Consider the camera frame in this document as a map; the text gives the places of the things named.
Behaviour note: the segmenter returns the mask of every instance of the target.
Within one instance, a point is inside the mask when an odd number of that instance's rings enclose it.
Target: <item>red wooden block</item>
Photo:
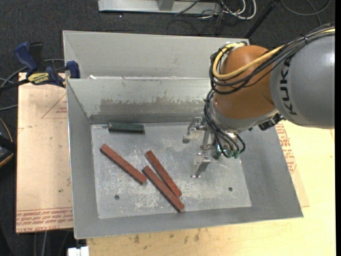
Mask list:
[[[108,145],[103,144],[100,150],[110,160],[115,162],[121,169],[123,169],[132,178],[134,178],[138,183],[140,183],[142,185],[143,183],[146,182],[147,178],[138,169],[136,169],[132,164],[130,164],[123,157],[121,157],[118,153],[116,153]]]
[[[175,194],[176,197],[180,197],[182,195],[178,186],[174,183],[171,176],[167,173],[165,168],[162,166],[160,161],[154,155],[152,151],[148,151],[145,153],[146,159],[153,166],[156,173],[159,175],[161,180],[171,189],[171,191]]]
[[[154,173],[154,171],[146,166],[143,168],[142,172],[147,176],[147,178],[150,180],[150,182],[153,183],[153,185],[159,190],[159,192],[162,193],[162,195],[171,203],[173,207],[178,212],[181,212],[185,206],[182,204],[182,202],[177,198],[171,189],[167,187],[166,184],[163,183],[163,181],[158,178],[158,176]]]

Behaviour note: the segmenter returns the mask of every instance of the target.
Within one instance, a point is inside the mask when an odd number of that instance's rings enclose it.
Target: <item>blue clamp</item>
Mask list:
[[[44,66],[42,60],[42,44],[33,46],[33,54],[30,53],[30,44],[23,42],[18,45],[14,54],[16,58],[28,68],[26,79],[35,85],[51,84],[65,87],[65,79],[55,73],[51,66]],[[69,61],[66,64],[66,78],[80,78],[80,70],[75,61]]]

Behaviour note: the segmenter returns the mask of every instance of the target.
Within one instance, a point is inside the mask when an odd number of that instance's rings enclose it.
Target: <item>table surface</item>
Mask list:
[[[292,176],[309,200],[303,218],[91,238],[90,255],[336,255],[335,132],[284,124],[297,163]]]

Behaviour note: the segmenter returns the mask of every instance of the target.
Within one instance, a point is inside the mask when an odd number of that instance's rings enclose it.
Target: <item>white plastic part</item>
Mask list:
[[[90,256],[88,246],[82,246],[81,248],[71,247],[68,249],[67,256]]]

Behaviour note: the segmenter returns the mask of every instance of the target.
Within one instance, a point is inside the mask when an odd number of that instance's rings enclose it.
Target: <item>yellow cable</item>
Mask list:
[[[335,31],[335,28],[331,28],[331,29],[328,29],[322,33],[327,33],[327,32],[333,32]],[[263,54],[262,56],[260,56],[259,58],[255,59],[254,61],[236,69],[235,71],[232,71],[230,73],[227,73],[227,74],[219,74],[217,72],[217,66],[218,66],[218,63],[221,59],[221,57],[223,56],[223,54],[229,50],[229,49],[232,49],[234,47],[241,47],[241,46],[244,46],[245,44],[244,43],[234,43],[234,44],[227,44],[225,47],[223,47],[221,49],[221,51],[218,53],[217,57],[215,58],[214,62],[213,62],[213,66],[212,66],[212,72],[213,72],[213,75],[217,78],[217,79],[229,79],[229,78],[233,78],[235,76],[237,76],[238,74],[242,73],[243,71],[245,71],[246,69],[248,69],[249,67],[259,63],[260,61],[262,60],[266,60],[268,58],[270,58],[271,56],[273,56],[275,53],[277,53],[284,45],[282,46],[279,46],[273,50],[271,50],[270,52],[267,52],[265,54]]]
[[[216,57],[216,59],[214,60],[213,62],[213,75],[217,78],[217,79],[229,79],[229,78],[233,78],[235,76],[237,76],[238,74],[242,73],[243,71],[245,71],[246,69],[248,69],[249,67],[259,63],[260,61],[262,60],[266,60],[268,59],[269,57],[271,57],[272,55],[274,55],[276,52],[278,52],[284,45],[280,46],[280,47],[277,47],[276,49],[268,52],[268,53],[265,53],[264,55],[258,57],[256,60],[236,69],[235,71],[232,71],[230,73],[227,73],[227,74],[219,74],[217,72],[217,66],[218,66],[218,62],[219,62],[219,59],[222,57],[223,53],[220,52],[218,54],[218,56]]]

